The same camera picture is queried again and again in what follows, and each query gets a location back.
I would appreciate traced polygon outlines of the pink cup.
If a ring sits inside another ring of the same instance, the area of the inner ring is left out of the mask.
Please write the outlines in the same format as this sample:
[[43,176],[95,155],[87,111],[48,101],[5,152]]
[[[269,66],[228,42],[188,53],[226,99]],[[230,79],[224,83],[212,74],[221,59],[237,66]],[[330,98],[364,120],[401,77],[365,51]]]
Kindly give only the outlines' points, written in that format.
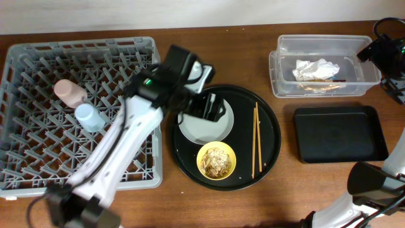
[[62,79],[54,85],[54,93],[70,108],[77,108],[85,103],[87,92],[74,82]]

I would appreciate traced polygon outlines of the white napkin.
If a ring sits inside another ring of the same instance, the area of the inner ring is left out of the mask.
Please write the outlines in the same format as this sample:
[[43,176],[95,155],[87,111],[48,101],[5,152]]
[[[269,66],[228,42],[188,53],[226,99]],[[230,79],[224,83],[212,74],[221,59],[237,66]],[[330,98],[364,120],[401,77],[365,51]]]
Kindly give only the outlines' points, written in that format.
[[323,58],[318,61],[296,61],[296,68],[292,70],[293,76],[299,82],[310,80],[327,80],[338,74],[340,67]]

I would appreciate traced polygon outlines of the light blue cup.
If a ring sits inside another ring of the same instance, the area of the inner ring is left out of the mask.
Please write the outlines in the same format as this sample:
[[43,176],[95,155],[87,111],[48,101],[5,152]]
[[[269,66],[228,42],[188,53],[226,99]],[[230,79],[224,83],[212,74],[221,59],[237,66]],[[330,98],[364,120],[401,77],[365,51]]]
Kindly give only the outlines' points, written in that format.
[[101,130],[106,122],[100,116],[98,110],[91,104],[80,104],[75,109],[75,118],[81,124],[84,130],[93,133]]

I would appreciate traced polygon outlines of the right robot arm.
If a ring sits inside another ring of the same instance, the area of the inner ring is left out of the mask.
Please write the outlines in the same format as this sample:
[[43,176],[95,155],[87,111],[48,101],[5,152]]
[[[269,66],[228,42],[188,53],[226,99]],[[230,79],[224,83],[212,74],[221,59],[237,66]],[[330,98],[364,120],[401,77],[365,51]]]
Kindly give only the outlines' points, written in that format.
[[[381,87],[398,103],[404,102],[404,39],[377,34],[360,51],[384,75]],[[347,192],[332,205],[311,212],[299,227],[367,227],[370,221],[404,211],[404,138],[400,137],[382,167],[357,162],[347,180]]]

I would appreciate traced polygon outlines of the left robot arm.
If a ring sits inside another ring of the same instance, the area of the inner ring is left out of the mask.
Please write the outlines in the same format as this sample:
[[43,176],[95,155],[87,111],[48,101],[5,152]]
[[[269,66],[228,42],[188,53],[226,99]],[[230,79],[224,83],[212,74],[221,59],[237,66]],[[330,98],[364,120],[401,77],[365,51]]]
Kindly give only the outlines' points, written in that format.
[[224,114],[218,98],[209,98],[203,86],[211,82],[215,68],[194,62],[189,66],[155,64],[133,76],[125,86],[121,109],[107,133],[64,186],[52,186],[34,199],[26,212],[45,200],[52,225],[56,227],[121,227],[122,219],[112,212],[118,183],[150,133],[169,111],[195,114],[217,121]]

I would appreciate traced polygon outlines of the gold foil wrapper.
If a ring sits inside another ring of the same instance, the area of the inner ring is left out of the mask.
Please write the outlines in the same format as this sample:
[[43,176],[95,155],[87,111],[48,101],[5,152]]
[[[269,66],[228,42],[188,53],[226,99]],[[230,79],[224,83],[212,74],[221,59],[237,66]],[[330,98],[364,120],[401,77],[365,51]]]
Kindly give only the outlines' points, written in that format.
[[304,91],[311,91],[313,93],[325,93],[335,89],[343,89],[346,87],[346,80],[335,79],[314,79],[309,80],[312,84],[298,84],[297,87]]

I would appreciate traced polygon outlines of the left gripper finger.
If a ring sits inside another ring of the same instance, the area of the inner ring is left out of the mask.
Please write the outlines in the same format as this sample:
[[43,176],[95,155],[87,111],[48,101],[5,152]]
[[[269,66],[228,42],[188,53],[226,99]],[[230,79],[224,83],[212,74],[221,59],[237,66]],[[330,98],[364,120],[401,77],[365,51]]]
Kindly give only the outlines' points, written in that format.
[[225,108],[224,99],[222,98],[221,95],[215,94],[214,107],[213,107],[213,113],[214,113],[213,121],[214,122],[219,121],[219,119],[222,116],[224,116],[225,112],[226,112],[226,108]]
[[203,113],[203,119],[209,120],[209,121],[214,121],[215,120],[215,114],[213,111],[215,110],[215,100],[216,100],[216,95],[212,93],[207,93],[206,94],[206,104],[204,108],[204,113]]

